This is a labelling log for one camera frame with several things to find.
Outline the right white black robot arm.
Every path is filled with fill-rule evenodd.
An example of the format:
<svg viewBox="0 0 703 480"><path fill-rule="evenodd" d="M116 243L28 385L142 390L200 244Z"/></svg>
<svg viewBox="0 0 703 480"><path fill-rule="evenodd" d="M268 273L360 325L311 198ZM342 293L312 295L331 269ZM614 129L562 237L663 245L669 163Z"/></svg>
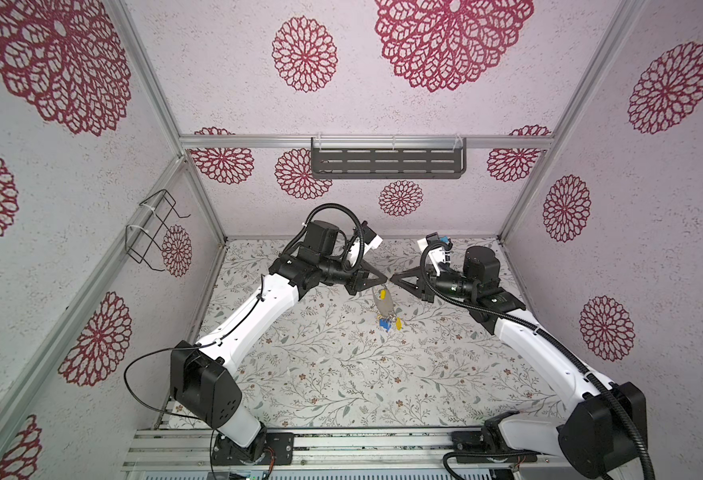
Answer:
<svg viewBox="0 0 703 480"><path fill-rule="evenodd" d="M451 267L451 248L441 239L425 242L419 265L391 281L424 302L440 299L467 310L547 382L567 417L556 422L519 410L499 414L483 424L481 445L443 459L509 462L548 455L567 460L587 479L607 479L611 471L637 460L643 478L655 478L643 392L597 372L549 333L517 296L501 287L501 264L491 248L467 248L461 269Z"/></svg>

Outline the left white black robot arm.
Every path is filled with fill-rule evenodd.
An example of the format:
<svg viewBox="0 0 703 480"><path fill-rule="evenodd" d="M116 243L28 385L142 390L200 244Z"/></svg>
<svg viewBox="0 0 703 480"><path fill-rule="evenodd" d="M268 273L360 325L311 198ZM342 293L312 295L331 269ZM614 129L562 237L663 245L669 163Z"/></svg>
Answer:
<svg viewBox="0 0 703 480"><path fill-rule="evenodd" d="M383 238L363 223L349 248L335 255L339 234L331 223L308 222L297 244L279 254L255 292L225 322L195 344L181 341L172 350L170 397L244 463L261 460L267 450L267 429L242 406L233 378L249 350L316 286L341 285L355 296L387 282L383 272L365 262L365 254L379 248Z"/></svg>

